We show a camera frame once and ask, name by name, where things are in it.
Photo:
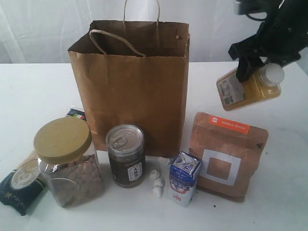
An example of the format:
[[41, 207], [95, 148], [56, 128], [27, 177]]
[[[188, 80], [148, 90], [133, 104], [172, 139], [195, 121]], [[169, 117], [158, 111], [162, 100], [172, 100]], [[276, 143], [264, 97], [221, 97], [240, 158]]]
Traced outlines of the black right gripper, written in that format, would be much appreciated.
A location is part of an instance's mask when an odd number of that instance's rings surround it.
[[269, 14], [258, 31], [229, 48], [230, 57], [239, 58], [236, 77], [247, 81], [264, 66], [260, 57], [268, 62], [286, 66], [301, 59], [301, 16], [298, 14]]

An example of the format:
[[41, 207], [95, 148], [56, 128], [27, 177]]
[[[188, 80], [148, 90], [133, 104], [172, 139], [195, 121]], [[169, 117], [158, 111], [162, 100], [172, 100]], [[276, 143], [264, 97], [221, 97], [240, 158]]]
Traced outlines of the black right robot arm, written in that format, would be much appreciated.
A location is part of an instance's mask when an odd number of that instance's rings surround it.
[[251, 20], [253, 13], [266, 13], [258, 31], [229, 48], [238, 59], [236, 77], [240, 82], [266, 64], [281, 67], [298, 61], [300, 51], [308, 46], [308, 2], [306, 0], [237, 0], [236, 14]]

